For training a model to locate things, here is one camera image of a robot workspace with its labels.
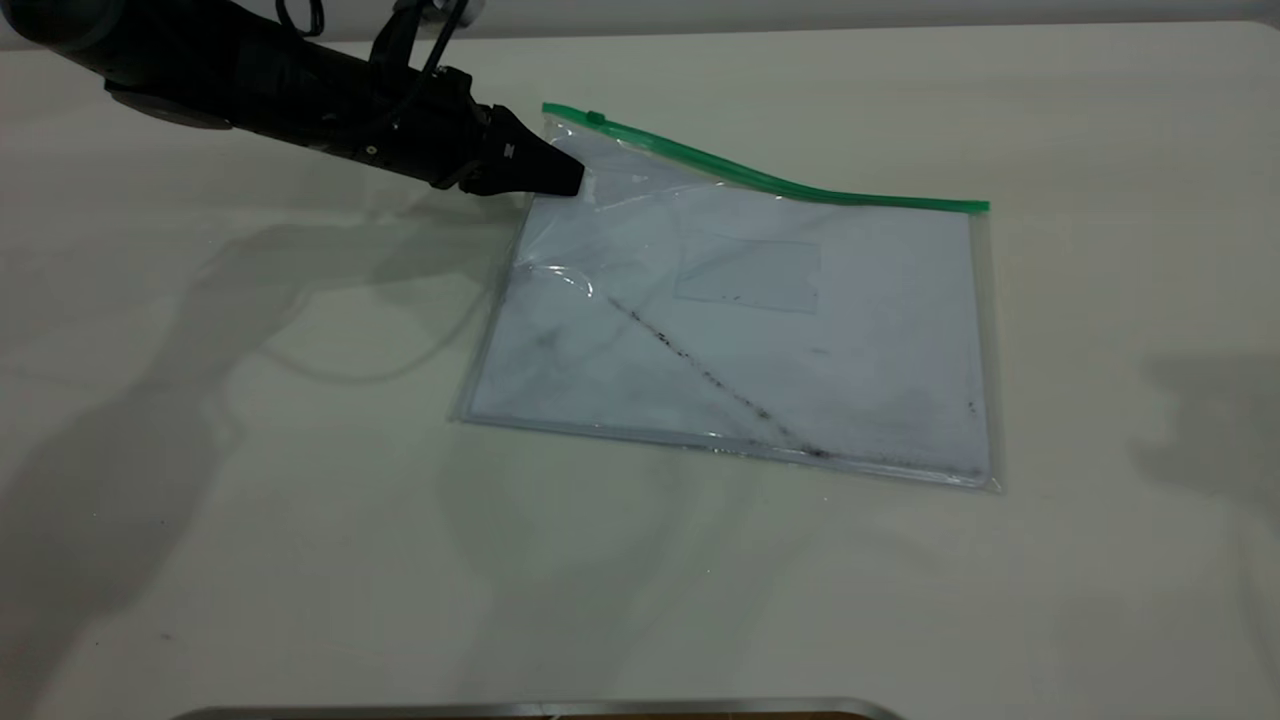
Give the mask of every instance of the table surface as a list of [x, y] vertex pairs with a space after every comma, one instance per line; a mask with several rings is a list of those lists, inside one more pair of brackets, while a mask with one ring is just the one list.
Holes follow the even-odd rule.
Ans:
[[[340, 46], [360, 54], [366, 46]], [[451, 420], [512, 197], [0, 55], [0, 716], [1280, 712], [1280, 33], [460, 41], [480, 101], [993, 202], [1005, 495]]]

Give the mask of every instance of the cable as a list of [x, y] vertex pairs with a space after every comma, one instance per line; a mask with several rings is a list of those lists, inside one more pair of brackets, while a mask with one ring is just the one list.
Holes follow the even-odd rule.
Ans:
[[289, 17], [289, 8], [284, 0], [275, 0], [275, 17], [280, 24], [292, 31], [298, 37], [319, 37], [324, 32], [324, 0], [311, 0], [311, 29], [302, 32], [293, 24]]
[[449, 13], [449, 18], [444, 20], [444, 27], [440, 28], [440, 35], [435, 37], [435, 45], [431, 46], [431, 54], [426, 58], [426, 65], [422, 65], [424, 73], [434, 73], [435, 68], [440, 65], [440, 56], [444, 55], [444, 46], [448, 45], [449, 38], [453, 37], [453, 31], [457, 29], [458, 23], [462, 22], [462, 13], [467, 9], [467, 0], [454, 0], [453, 12]]

